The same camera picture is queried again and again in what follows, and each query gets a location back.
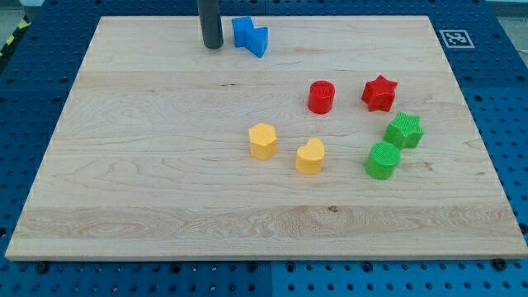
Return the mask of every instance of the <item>red star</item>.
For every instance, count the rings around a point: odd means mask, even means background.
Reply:
[[[376,80],[365,85],[361,100],[369,106],[369,111],[390,111],[396,97],[394,92],[396,86],[398,86],[397,82],[389,81],[379,75]]]

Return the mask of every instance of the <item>blue pegboard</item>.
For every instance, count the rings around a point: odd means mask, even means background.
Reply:
[[[528,70],[482,0],[231,0],[224,15],[428,15],[521,227],[528,227]],[[196,1],[48,0],[0,76],[0,251],[100,16],[195,15]],[[528,295],[528,261],[13,263],[0,296]]]

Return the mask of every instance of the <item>wood grain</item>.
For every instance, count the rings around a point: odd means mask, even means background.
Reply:
[[[254,17],[263,59],[201,44],[193,16],[103,17],[7,249],[12,260],[525,257],[486,148],[424,16]],[[391,112],[361,93],[398,81]],[[337,89],[326,115],[311,82]],[[426,131],[395,174],[365,173],[397,111]],[[249,155],[274,125],[278,152]],[[295,151],[325,143],[323,172]]]

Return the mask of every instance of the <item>green cylinder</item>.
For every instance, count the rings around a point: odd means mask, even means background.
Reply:
[[[366,162],[366,172],[375,179],[385,180],[393,175],[400,158],[399,149],[387,142],[372,146],[369,159]]]

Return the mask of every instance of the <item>green star-shaped block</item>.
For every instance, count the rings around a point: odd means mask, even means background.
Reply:
[[[418,146],[422,135],[420,117],[399,111],[387,127],[383,140],[394,144],[398,149],[414,149]]]

